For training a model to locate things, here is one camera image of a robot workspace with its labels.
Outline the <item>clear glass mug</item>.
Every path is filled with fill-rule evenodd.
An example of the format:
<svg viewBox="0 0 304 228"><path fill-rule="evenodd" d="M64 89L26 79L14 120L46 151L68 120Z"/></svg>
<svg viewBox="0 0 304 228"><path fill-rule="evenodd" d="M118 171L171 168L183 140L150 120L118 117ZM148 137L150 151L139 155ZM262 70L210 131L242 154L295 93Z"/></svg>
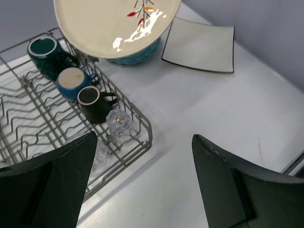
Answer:
<svg viewBox="0 0 304 228"><path fill-rule="evenodd" d="M85 135L88 132L78 132L70 136L64 144L68 144L75 139L78 139L79 137ZM97 137L97 145L96 145L96 151L95 151L95 157L93 161L93 165L91 168L91 173L93 174L100 174L103 170L106 169L107 164L110 160L110 150L109 148L104 144L104 142Z"/></svg>

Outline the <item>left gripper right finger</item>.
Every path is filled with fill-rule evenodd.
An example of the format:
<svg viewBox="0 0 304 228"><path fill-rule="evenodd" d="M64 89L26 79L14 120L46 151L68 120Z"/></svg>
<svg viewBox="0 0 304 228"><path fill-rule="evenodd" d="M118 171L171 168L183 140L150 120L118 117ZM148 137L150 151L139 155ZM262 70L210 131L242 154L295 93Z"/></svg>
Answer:
<svg viewBox="0 0 304 228"><path fill-rule="evenodd" d="M258 166L199 134L192 154L209 227L303 227L303 178Z"/></svg>

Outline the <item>teal green mug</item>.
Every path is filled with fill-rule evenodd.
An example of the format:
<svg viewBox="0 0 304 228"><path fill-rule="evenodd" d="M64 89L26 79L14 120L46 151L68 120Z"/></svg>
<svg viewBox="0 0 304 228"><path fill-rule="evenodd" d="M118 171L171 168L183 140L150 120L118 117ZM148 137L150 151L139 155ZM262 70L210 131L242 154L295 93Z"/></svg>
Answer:
<svg viewBox="0 0 304 228"><path fill-rule="evenodd" d="M41 74L48 80L56 81L66 68L79 67L79 60L66 52L53 37L40 37L32 40L27 53Z"/></svg>

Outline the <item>cream yellow plate leaf motif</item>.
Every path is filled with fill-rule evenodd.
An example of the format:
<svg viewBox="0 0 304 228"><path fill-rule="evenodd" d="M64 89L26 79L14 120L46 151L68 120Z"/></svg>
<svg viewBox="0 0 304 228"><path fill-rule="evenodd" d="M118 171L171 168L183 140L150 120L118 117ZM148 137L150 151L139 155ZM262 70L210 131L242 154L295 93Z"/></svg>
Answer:
<svg viewBox="0 0 304 228"><path fill-rule="evenodd" d="M57 23L80 51L127 57L150 46L177 14L179 0L55 0Z"/></svg>

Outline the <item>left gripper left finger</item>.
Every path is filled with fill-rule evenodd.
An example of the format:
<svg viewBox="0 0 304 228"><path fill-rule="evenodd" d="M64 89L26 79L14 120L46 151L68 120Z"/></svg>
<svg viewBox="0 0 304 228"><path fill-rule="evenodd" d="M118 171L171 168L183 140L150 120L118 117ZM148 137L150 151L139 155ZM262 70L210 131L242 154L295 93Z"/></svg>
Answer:
<svg viewBox="0 0 304 228"><path fill-rule="evenodd" d="M0 170L2 228L74 228L90 176L97 136L89 132Z"/></svg>

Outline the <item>brown mug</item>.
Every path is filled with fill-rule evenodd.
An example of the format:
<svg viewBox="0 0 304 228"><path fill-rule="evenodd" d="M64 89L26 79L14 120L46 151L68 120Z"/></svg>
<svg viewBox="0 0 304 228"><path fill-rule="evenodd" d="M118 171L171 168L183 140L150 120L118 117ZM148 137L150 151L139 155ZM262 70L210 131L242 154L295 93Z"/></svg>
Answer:
<svg viewBox="0 0 304 228"><path fill-rule="evenodd" d="M77 95L82 114L91 124L103 124L106 117L118 103L115 93L101 92L95 86L87 86L81 89Z"/></svg>

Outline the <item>clear drinking glass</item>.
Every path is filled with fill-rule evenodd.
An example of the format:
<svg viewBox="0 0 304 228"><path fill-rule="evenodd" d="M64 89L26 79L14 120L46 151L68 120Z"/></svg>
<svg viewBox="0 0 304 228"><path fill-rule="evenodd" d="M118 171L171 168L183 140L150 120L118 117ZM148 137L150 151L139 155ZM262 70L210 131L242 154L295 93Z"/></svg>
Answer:
<svg viewBox="0 0 304 228"><path fill-rule="evenodd" d="M134 130L134 123L126 111L122 109L113 109L106 116L106 123L110 135L116 140L123 141L130 138Z"/></svg>

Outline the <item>dark blue mug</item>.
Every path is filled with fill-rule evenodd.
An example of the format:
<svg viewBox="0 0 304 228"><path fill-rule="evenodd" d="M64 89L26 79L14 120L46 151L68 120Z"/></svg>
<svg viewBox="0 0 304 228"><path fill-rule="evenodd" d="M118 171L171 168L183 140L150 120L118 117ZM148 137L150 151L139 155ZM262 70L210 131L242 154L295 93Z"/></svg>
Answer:
<svg viewBox="0 0 304 228"><path fill-rule="evenodd" d="M66 100L74 102L84 87L98 85L98 74L88 74L78 67L69 67L58 75L55 85Z"/></svg>

